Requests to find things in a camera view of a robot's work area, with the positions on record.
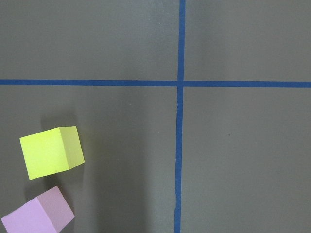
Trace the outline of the pink foam cube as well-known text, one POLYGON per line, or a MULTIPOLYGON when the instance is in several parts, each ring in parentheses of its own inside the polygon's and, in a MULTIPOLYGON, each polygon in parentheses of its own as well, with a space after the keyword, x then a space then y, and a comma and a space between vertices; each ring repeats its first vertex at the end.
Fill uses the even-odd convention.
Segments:
POLYGON ((58 186, 1 218, 9 233, 59 233, 75 215, 58 186))

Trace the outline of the yellow foam cube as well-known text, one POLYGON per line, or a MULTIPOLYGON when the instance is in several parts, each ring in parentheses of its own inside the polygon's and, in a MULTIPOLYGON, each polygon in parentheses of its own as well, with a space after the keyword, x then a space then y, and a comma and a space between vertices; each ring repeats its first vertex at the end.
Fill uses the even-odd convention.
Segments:
POLYGON ((76 126, 57 127, 19 140, 30 180, 67 171, 85 162, 76 126))

